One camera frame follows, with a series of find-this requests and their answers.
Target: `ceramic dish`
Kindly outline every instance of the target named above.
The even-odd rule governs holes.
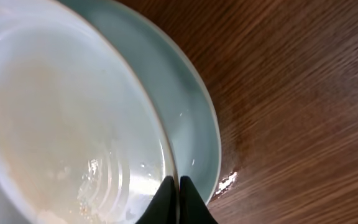
[[[0,197],[31,223],[134,223],[167,175],[165,131],[118,51],[58,2],[0,0]]]
[[[213,196],[221,142],[211,98],[178,46],[121,3],[61,0],[94,25],[124,56],[151,97],[171,141],[178,175],[188,175],[203,200]]]

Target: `white bowl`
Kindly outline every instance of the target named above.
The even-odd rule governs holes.
[[[0,188],[32,223],[133,223],[175,165],[119,53],[53,1],[0,0]]]

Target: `dish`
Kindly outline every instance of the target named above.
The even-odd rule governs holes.
[[[133,223],[166,175],[168,139],[118,51],[58,2],[0,0],[0,191],[21,214]]]
[[[208,203],[218,182],[221,140],[211,98],[179,47],[139,13],[115,1],[60,0],[94,25],[134,69],[170,139],[178,175]]]

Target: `light blue plate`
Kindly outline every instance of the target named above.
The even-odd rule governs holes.
[[[189,176],[208,203],[219,177],[221,141],[211,98],[191,62],[157,26],[121,3],[60,2],[94,25],[134,69],[162,119],[178,175]]]

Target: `brown wooden surface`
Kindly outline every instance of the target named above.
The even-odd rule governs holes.
[[[218,114],[219,223],[358,223],[358,1],[121,0],[162,28]]]

